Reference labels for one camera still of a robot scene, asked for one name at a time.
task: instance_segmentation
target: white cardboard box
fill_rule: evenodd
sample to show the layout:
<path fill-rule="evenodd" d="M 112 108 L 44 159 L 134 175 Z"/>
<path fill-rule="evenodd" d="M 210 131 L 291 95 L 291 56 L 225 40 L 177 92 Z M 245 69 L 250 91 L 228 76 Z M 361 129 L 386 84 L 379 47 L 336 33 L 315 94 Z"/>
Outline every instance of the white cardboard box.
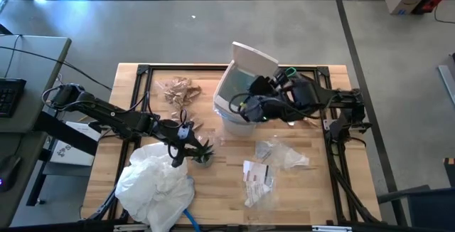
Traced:
<path fill-rule="evenodd" d="M 73 129 L 76 129 L 78 132 L 87 135 L 93 140 L 97 141 L 100 139 L 101 134 L 90 128 L 88 124 L 79 122 L 66 122 L 66 125 L 70 126 Z M 55 146 L 54 152 L 52 153 L 50 162 L 92 166 L 94 158 L 95 157 L 91 154 L 87 154 L 84 151 L 76 149 L 69 144 L 66 144 L 59 140 Z"/>

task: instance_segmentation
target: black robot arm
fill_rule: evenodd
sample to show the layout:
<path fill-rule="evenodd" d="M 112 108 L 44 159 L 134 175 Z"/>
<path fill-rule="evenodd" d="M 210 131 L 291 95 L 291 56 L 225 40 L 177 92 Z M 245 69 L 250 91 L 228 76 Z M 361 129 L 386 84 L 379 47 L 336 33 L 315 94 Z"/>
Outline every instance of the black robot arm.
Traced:
<path fill-rule="evenodd" d="M 329 125 L 332 139 L 346 139 L 350 128 L 357 128 L 364 133 L 370 127 L 369 123 L 363 122 L 365 111 L 359 89 L 324 89 L 305 75 L 296 73 L 288 76 L 282 69 L 273 78 L 259 76 L 251 84 L 248 93 L 236 95 L 235 98 L 242 96 L 246 98 L 238 109 L 233 110 L 231 104 L 230 109 L 247 122 L 273 119 L 293 122 L 305 117 L 318 118 L 312 114 L 333 107 L 341 108 L 342 111 L 340 117 Z"/>
<path fill-rule="evenodd" d="M 89 124 L 94 129 L 101 125 L 112 128 L 112 131 L 122 139 L 135 137 L 154 137 L 168 145 L 168 153 L 173 158 L 172 166 L 178 167 L 185 157 L 198 157 L 203 149 L 208 147 L 208 142 L 202 145 L 195 137 L 193 122 L 182 121 L 181 124 L 173 120 L 160 120 L 160 116 L 149 112 L 137 112 L 134 108 L 123 110 L 120 107 L 109 104 L 91 93 L 88 93 L 80 85 L 61 85 L 50 90 L 57 90 L 49 107 L 59 111 L 79 111 L 96 122 Z M 177 149 L 172 155 L 171 147 Z"/>

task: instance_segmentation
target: concrete floor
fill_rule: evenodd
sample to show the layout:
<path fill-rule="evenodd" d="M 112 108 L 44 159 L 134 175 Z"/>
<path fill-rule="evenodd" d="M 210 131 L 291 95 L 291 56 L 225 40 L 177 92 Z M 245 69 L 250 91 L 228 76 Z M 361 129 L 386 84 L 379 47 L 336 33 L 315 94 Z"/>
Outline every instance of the concrete floor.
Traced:
<path fill-rule="evenodd" d="M 358 86 L 334 0 L 316 1 L 15 1 L 0 23 L 13 33 L 66 36 L 68 60 L 111 85 L 118 63 L 226 63 L 239 41 L 283 64 L 344 64 Z M 449 186 L 442 159 L 454 157 L 454 105 L 436 70 L 453 65 L 455 26 L 432 14 L 391 16 L 384 1 L 344 1 L 360 64 L 398 189 Z M 455 1 L 441 3 L 440 19 L 455 21 Z M 109 93 L 62 69 L 64 82 Z M 387 191 L 375 143 L 366 136 L 377 194 Z M 12 226 L 76 221 L 87 179 L 54 177 L 42 197 L 22 203 Z M 394 223 L 391 209 L 382 216 Z"/>

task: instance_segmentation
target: computer mouse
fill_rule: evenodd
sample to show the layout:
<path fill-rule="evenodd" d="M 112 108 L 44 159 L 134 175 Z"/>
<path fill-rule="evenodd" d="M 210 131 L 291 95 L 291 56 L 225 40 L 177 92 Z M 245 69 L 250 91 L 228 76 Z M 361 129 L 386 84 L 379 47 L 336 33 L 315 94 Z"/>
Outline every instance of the computer mouse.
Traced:
<path fill-rule="evenodd" d="M 0 192 L 6 192 L 13 187 L 21 160 L 22 158 L 16 154 L 0 160 Z"/>

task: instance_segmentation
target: wooden tabletop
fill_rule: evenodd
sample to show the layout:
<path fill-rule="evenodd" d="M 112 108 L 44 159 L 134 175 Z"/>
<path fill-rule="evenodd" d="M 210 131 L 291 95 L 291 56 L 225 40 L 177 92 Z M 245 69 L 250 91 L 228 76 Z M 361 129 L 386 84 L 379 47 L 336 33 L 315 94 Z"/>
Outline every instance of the wooden tabletop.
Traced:
<path fill-rule="evenodd" d="M 129 108 L 138 64 L 120 63 L 115 77 L 110 102 L 124 109 Z M 332 88 L 350 89 L 346 67 L 329 65 Z M 188 162 L 188 174 L 195 179 L 196 195 L 189 211 L 199 224 L 277 224 L 316 225 L 327 220 L 336 222 L 333 193 L 328 173 L 327 157 L 320 121 L 317 126 L 296 122 L 294 126 L 279 120 L 257 126 L 248 138 L 230 135 L 223 129 L 221 118 L 213 112 L 213 93 L 222 76 L 222 71 L 175 71 L 155 70 L 151 85 L 151 109 L 163 118 L 169 118 L 173 107 L 164 100 L 156 82 L 170 80 L 175 76 L 191 78 L 193 84 L 202 87 L 202 93 L 187 107 L 198 114 L 204 125 L 197 134 L 212 133 L 219 142 L 214 146 L 215 161 L 207 169 L 198 169 Z M 297 152 L 310 159 L 309 168 L 292 168 L 277 173 L 273 201 L 263 211 L 245 207 L 245 192 L 242 182 L 244 160 L 254 160 L 255 142 L 277 136 Z M 142 145 L 156 142 L 143 138 Z M 82 217 L 88 217 L 105 200 L 114 186 L 115 174 L 122 142 L 107 138 L 100 142 L 93 163 L 90 181 L 82 208 Z M 380 219 L 380 211 L 370 173 L 367 154 L 362 143 L 346 144 L 346 159 L 354 192 L 374 217 Z M 341 199 L 345 216 L 348 215 L 343 190 Z M 180 224 L 190 224 L 182 217 Z"/>

